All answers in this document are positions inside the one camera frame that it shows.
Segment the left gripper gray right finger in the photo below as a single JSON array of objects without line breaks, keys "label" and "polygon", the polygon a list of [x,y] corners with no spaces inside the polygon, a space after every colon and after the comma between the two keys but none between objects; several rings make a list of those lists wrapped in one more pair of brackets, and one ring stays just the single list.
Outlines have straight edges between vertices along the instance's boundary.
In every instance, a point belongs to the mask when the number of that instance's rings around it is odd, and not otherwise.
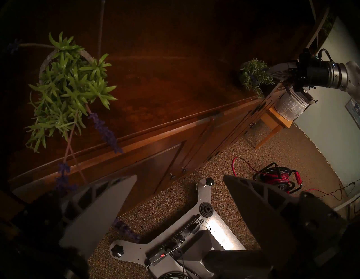
[{"label": "left gripper gray right finger", "polygon": [[311,193],[224,175],[223,181],[261,251],[277,271],[315,271],[340,252],[348,222]]}]

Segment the left gripper gray left finger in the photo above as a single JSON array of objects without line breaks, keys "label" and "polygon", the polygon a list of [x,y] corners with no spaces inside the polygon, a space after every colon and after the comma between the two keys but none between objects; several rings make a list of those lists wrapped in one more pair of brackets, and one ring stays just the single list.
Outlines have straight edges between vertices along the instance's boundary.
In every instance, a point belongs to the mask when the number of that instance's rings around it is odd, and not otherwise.
[{"label": "left gripper gray left finger", "polygon": [[59,245],[76,248],[84,257],[90,257],[137,180],[137,175],[101,179],[63,198],[60,205],[65,228]]}]

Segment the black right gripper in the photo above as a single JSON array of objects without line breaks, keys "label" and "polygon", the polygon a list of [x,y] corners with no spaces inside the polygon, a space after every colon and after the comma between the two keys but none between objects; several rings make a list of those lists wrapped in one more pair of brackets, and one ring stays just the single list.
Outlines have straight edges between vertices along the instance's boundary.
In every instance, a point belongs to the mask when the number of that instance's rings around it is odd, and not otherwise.
[{"label": "black right gripper", "polygon": [[308,62],[285,62],[268,68],[267,73],[277,81],[293,84],[294,90],[303,87],[327,87],[329,84],[329,62],[322,60]]}]

